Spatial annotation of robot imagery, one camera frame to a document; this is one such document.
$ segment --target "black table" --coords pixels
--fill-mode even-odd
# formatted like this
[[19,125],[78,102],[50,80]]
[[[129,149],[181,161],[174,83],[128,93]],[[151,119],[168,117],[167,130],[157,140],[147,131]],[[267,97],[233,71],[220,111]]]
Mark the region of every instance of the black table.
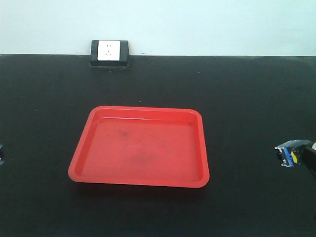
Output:
[[[316,236],[316,180],[274,146],[316,140],[316,58],[0,56],[0,236]],[[203,117],[201,189],[78,184],[68,166],[100,105]]]

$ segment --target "outlet faceplate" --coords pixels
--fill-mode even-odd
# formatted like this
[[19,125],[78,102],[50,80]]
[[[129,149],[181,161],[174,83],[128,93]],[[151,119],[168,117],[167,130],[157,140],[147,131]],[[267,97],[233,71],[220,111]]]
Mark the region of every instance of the outlet faceplate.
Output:
[[98,60],[119,61],[120,41],[119,40],[99,40]]

